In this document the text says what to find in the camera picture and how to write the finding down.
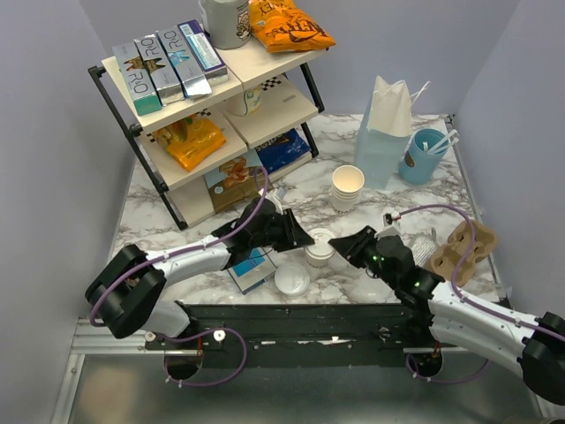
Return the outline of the single white lid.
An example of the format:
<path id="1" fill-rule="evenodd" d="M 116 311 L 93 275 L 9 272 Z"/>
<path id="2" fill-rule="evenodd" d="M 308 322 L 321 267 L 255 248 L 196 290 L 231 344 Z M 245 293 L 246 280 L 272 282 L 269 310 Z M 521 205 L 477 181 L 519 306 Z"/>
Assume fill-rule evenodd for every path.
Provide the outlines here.
<path id="1" fill-rule="evenodd" d="M 335 253 L 335 249 L 329 244 L 329 241 L 335 235 L 323 228 L 312 229 L 309 231 L 310 237 L 314 240 L 314 244 L 305 248 L 306 252 L 316 259 L 329 259 Z"/>

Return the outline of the light blue paper bag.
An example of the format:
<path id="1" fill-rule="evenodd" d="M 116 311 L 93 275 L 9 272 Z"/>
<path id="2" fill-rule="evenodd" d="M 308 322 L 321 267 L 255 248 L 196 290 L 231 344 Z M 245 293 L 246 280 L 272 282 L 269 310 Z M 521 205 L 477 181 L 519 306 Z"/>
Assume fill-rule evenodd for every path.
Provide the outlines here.
<path id="1" fill-rule="evenodd" d="M 376 78 L 354 151 L 354 163 L 365 176 L 365 187 L 382 190 L 397 172 L 412 135 L 412 106 L 429 85 L 426 82 L 412 94 L 403 79 L 389 84 L 380 76 Z"/>

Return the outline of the stack of white lids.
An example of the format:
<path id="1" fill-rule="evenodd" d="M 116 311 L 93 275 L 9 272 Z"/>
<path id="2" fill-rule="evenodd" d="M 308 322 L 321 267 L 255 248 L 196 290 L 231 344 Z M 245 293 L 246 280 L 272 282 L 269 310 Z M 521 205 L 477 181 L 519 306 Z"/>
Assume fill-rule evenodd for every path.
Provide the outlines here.
<path id="1" fill-rule="evenodd" d="M 310 274 L 300 264 L 286 263 L 275 272 L 275 286 L 283 294 L 298 296 L 306 291 L 311 282 Z"/>

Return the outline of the single paper cup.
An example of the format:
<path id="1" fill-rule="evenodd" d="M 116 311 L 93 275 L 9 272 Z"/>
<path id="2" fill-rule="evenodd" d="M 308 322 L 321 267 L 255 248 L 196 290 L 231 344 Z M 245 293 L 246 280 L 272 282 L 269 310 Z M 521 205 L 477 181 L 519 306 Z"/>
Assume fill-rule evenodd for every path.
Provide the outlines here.
<path id="1" fill-rule="evenodd" d="M 325 255 L 317 255 L 317 254 L 313 254 L 310 251 L 306 251 L 305 260 L 311 267 L 321 269 L 328 265 L 329 260 L 332 258 L 333 255 L 334 255 L 333 253 L 325 254 Z"/>

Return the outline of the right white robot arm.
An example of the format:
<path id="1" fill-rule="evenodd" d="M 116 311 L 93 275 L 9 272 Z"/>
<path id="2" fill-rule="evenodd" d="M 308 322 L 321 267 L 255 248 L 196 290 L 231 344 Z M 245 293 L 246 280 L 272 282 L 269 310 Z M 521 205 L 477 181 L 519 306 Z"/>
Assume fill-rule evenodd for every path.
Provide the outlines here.
<path id="1" fill-rule="evenodd" d="M 495 305 L 458 289 L 417 265 L 397 235 L 380 237 L 367 226 L 328 242 L 350 265 L 381 279 L 401 303 L 420 316 L 406 324 L 415 345 L 432 340 L 455 345 L 521 377 L 536 395 L 564 403 L 564 320 Z"/>

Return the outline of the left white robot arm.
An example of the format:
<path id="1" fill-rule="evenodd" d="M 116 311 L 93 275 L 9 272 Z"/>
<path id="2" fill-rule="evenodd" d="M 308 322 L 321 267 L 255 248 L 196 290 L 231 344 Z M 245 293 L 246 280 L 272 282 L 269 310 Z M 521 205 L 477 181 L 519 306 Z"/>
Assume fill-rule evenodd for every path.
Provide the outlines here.
<path id="1" fill-rule="evenodd" d="M 153 332 L 184 349 L 194 342 L 196 329 L 179 302 L 159 302 L 166 284 L 232 268 L 255 248 L 280 253 L 313 244 L 291 209 L 279 211 L 273 201 L 255 199 L 239 218 L 198 242 L 152 253 L 135 244 L 123 247 L 89 285 L 85 299 L 91 318 L 101 319 L 115 338 L 151 324 Z"/>

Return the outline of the stack of paper cups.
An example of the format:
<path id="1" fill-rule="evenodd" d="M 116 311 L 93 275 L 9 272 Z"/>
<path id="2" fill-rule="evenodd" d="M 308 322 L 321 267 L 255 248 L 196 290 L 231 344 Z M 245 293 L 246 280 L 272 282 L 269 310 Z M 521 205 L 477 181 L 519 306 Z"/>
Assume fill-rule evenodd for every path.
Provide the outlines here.
<path id="1" fill-rule="evenodd" d="M 330 189 L 332 208 L 338 213 L 352 210 L 364 184 L 363 172 L 353 165 L 343 165 L 334 170 Z"/>

